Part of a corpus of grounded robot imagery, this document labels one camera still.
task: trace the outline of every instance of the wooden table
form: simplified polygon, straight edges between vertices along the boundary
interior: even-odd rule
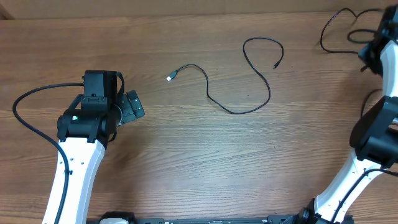
[[[349,153],[348,139],[364,96],[381,77],[361,73],[353,54],[326,54],[320,32],[334,12],[223,16],[116,17],[0,21],[0,223],[40,223],[52,187],[56,149],[23,127],[11,106],[39,86],[81,82],[87,69],[117,70],[136,90],[144,118],[119,128],[99,167],[90,218],[112,210],[137,217],[224,218],[297,213],[320,194]],[[355,27],[376,28],[369,13]],[[345,37],[353,17],[342,14],[326,31],[331,49],[360,49]],[[210,94],[244,111],[222,111],[206,82],[186,69],[202,66]],[[30,124],[56,138],[56,122],[81,87],[46,90],[18,106]],[[397,179],[372,182],[349,213],[358,223],[394,223]]]

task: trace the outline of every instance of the cable plug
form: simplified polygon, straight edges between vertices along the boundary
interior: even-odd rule
[[[274,69],[275,69],[276,67],[278,67],[279,63],[280,63],[280,61],[278,61],[278,62],[274,65]]]
[[[170,75],[168,75],[168,77],[166,78],[167,81],[171,81],[175,78],[175,76],[177,75],[178,71],[174,71],[172,73],[170,73]]]

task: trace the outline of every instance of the black cable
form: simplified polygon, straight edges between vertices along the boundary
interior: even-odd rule
[[[63,164],[65,165],[65,181],[63,184],[63,190],[62,190],[62,196],[61,196],[61,201],[60,201],[60,206],[58,207],[58,212],[57,212],[57,216],[55,217],[55,224],[58,224],[60,217],[61,217],[61,213],[62,213],[62,209],[63,209],[63,205],[65,203],[65,198],[67,196],[67,190],[68,190],[68,183],[69,183],[69,163],[68,163],[68,158],[65,155],[65,152],[63,151],[63,149],[58,145],[58,143],[56,143],[52,138],[50,138],[48,135],[44,134],[43,132],[39,131],[38,129],[34,128],[33,126],[31,126],[30,124],[28,124],[26,121],[24,121],[19,114],[17,113],[17,105],[18,103],[25,97],[29,96],[32,93],[35,93],[37,91],[40,90],[46,90],[49,88],[56,88],[56,87],[63,87],[63,86],[84,86],[82,83],[62,83],[62,84],[56,84],[56,85],[48,85],[48,86],[43,86],[40,88],[36,88],[34,90],[28,91],[27,93],[24,93],[22,96],[18,97],[18,99],[14,102],[14,104],[12,105],[12,112],[14,113],[14,116],[17,118],[17,120],[19,122],[21,122],[21,124],[23,124],[25,127],[29,128],[30,130],[32,130],[34,133],[38,134],[39,136],[42,136],[45,140],[49,141],[51,144],[53,144],[57,149],[58,152],[61,154],[62,159],[63,159]]]
[[[355,34],[357,32],[369,32],[369,33],[372,33],[372,34],[377,34],[377,35],[383,36],[384,38],[392,40],[394,43],[398,44],[398,41],[395,38],[393,38],[393,37],[391,37],[389,35],[383,34],[381,32],[378,32],[377,30],[371,30],[371,29],[356,29],[356,30],[352,30],[351,32],[348,33],[347,40],[349,40],[350,42],[355,43],[355,44],[368,44],[368,43],[372,42],[371,40],[354,40],[354,39],[352,39],[351,35]]]
[[[335,14],[334,16],[331,17],[331,19],[326,23],[326,25],[325,25],[324,28],[322,29],[321,39],[320,39],[320,45],[321,45],[321,48],[322,48],[324,51],[326,51],[326,52],[328,52],[328,53],[349,53],[349,54],[358,54],[358,52],[357,52],[357,51],[354,51],[354,50],[328,50],[328,49],[326,49],[326,48],[323,46],[323,42],[322,42],[322,40],[323,40],[323,33],[324,33],[326,27],[328,27],[329,23],[330,23],[339,13],[341,13],[341,12],[344,11],[344,10],[347,10],[347,11],[349,11],[350,13],[352,13],[352,15],[354,15],[355,21],[353,22],[353,24],[356,22],[356,20],[358,19],[358,17],[361,16],[362,14],[364,14],[364,13],[367,13],[367,12],[383,12],[383,10],[381,10],[381,9],[367,9],[367,10],[364,10],[364,11],[360,12],[360,13],[357,15],[357,14],[355,14],[354,11],[352,11],[352,10],[349,9],[349,8],[340,9],[339,11],[336,12],[336,14]]]
[[[365,110],[366,103],[368,102],[368,100],[369,100],[369,98],[371,97],[371,95],[373,95],[373,93],[378,92],[378,91],[381,91],[381,90],[382,90],[382,89],[375,89],[375,90],[372,90],[372,91],[370,91],[370,92],[365,96],[365,99],[363,100],[362,106],[361,106],[361,116],[360,116],[360,118],[363,117],[363,112],[364,112],[364,110]]]
[[[389,170],[385,170],[385,169],[369,169],[367,171],[365,171],[359,178],[358,180],[354,183],[354,185],[350,188],[350,190],[347,192],[347,194],[344,196],[344,198],[339,202],[337,209],[335,210],[335,213],[333,214],[333,218],[331,219],[331,222],[334,223],[337,217],[338,212],[340,211],[340,209],[342,208],[342,206],[344,205],[344,203],[346,202],[347,198],[349,197],[349,195],[354,191],[354,189],[356,188],[356,186],[358,186],[358,184],[361,182],[361,180],[368,176],[369,173],[374,172],[374,171],[379,171],[379,172],[383,172],[385,174],[389,174],[389,175],[393,175],[395,177],[398,177],[398,173],[393,172],[393,171],[389,171]]]
[[[189,64],[186,64],[186,65],[183,65],[183,66],[181,66],[179,69],[177,69],[176,71],[172,72],[172,73],[167,77],[167,80],[168,80],[168,81],[171,81],[172,79],[174,79],[175,76],[177,75],[177,73],[180,72],[181,70],[183,70],[184,68],[194,66],[194,67],[196,67],[196,68],[199,68],[199,69],[201,70],[201,72],[203,72],[203,74],[205,75],[206,84],[207,84],[206,94],[207,94],[207,97],[208,97],[211,101],[215,102],[218,106],[220,106],[220,107],[223,108],[225,111],[227,111],[227,112],[229,112],[229,113],[231,113],[231,114],[247,114],[247,113],[254,112],[254,111],[256,111],[256,110],[262,108],[263,106],[265,106],[265,105],[269,102],[269,100],[270,100],[270,98],[271,98],[271,88],[269,87],[269,84],[268,84],[267,79],[266,79],[259,71],[257,71],[257,69],[254,67],[254,65],[251,63],[251,61],[249,60],[248,56],[246,55],[246,50],[245,50],[246,43],[249,42],[250,40],[257,40],[257,39],[273,41],[273,42],[279,44],[280,48],[282,49],[282,56],[280,56],[279,61],[277,61],[277,63],[275,63],[274,69],[278,67],[278,65],[280,64],[280,62],[282,61],[282,59],[283,59],[283,57],[284,57],[284,47],[282,46],[282,44],[281,44],[280,42],[278,42],[277,40],[274,40],[274,39],[272,39],[272,38],[268,38],[268,37],[252,37],[252,38],[247,39],[247,40],[243,43],[243,55],[244,55],[244,58],[246,59],[246,61],[247,61],[248,64],[250,65],[250,67],[262,78],[262,80],[264,81],[264,83],[267,85],[267,89],[268,89],[268,99],[266,100],[266,102],[263,103],[262,105],[258,106],[257,108],[254,108],[253,110],[244,111],[244,112],[234,112],[234,111],[230,111],[229,109],[227,109],[227,108],[225,108],[223,105],[221,105],[219,102],[217,102],[216,100],[214,100],[214,99],[209,95],[209,78],[207,77],[207,74],[206,74],[206,72],[204,71],[204,69],[202,69],[199,65],[195,65],[195,64],[193,64],[193,63],[189,63]]]

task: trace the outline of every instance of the usb connector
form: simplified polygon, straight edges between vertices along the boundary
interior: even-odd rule
[[[173,78],[177,75],[177,71],[174,71],[172,73],[170,73],[170,75],[168,75],[168,77],[166,78],[167,81],[171,81],[173,80]]]

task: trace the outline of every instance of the black bracket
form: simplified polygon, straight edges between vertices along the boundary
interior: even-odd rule
[[[122,118],[119,125],[124,125],[145,115],[144,108],[136,91],[129,91],[122,96],[117,105],[122,110]]]
[[[349,144],[360,161],[390,168],[398,162],[398,131],[390,128],[398,115],[398,98],[383,96],[356,124]]]
[[[315,198],[311,199],[307,207],[301,209],[297,215],[291,216],[282,222],[282,224],[334,224],[329,220],[323,219],[320,214],[315,213],[314,203]],[[353,216],[346,215],[341,224],[354,224]]]
[[[365,63],[364,68],[368,67],[373,73],[383,76],[380,54],[390,42],[386,36],[398,39],[398,4],[386,8],[377,32],[385,36],[375,34],[374,40],[359,51],[358,57]]]

